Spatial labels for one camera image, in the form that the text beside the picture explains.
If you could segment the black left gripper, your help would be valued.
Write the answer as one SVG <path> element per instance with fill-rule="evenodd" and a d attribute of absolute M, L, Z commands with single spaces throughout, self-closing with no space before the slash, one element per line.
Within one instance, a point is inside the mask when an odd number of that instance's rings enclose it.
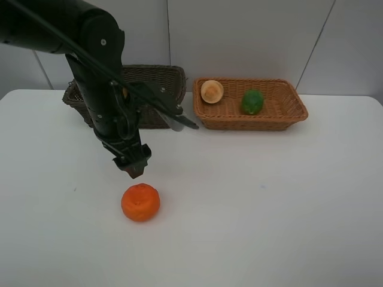
<path fill-rule="evenodd" d="M 129 114 L 128 117 L 110 117 L 106 114 L 92 114 L 93 130 L 102 145 L 114 155 L 114 163 L 123 172 L 133 164 L 148 165 L 151 149 L 141 143 L 139 134 L 140 114 Z"/>

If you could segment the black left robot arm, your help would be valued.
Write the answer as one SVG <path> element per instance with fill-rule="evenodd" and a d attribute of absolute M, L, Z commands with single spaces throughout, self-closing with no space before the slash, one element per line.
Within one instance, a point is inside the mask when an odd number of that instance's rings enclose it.
<path fill-rule="evenodd" d="M 117 167 L 136 178 L 151 157 L 138 125 L 141 103 L 152 91 L 122 78 L 124 41 L 114 17 L 85 1 L 1 2 L 1 42 L 65 55 L 96 137 Z"/>

